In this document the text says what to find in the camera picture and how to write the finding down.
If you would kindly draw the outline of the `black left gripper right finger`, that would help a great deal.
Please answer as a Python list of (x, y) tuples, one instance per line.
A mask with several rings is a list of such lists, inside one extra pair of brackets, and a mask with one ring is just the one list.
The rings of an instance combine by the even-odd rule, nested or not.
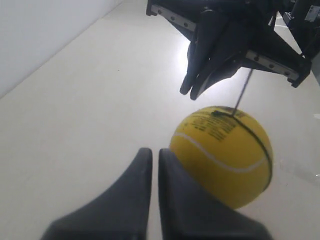
[(159, 151), (158, 198), (164, 240), (271, 240), (260, 222), (219, 202), (168, 148)]

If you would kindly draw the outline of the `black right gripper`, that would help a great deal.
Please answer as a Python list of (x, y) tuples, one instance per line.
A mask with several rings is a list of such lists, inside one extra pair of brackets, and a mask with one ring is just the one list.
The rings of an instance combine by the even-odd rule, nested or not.
[(190, 41), (180, 93), (191, 90), (195, 101), (241, 67), (301, 84), (310, 74), (311, 56), (297, 53), (275, 32), (284, 8), (282, 0), (149, 0), (146, 14), (164, 17)]

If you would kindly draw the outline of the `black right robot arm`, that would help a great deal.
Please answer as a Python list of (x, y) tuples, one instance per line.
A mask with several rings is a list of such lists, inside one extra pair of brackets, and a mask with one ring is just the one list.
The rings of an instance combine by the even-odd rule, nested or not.
[(149, 0), (190, 42), (180, 87), (196, 100), (240, 68), (280, 74), (298, 87), (320, 54), (317, 0)]

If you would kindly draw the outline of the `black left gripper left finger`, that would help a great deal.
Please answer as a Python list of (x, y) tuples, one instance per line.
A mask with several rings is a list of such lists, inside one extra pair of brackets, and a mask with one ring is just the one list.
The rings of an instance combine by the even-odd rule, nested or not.
[(43, 240), (145, 240), (153, 154), (140, 148), (124, 173), (100, 196), (53, 221)]

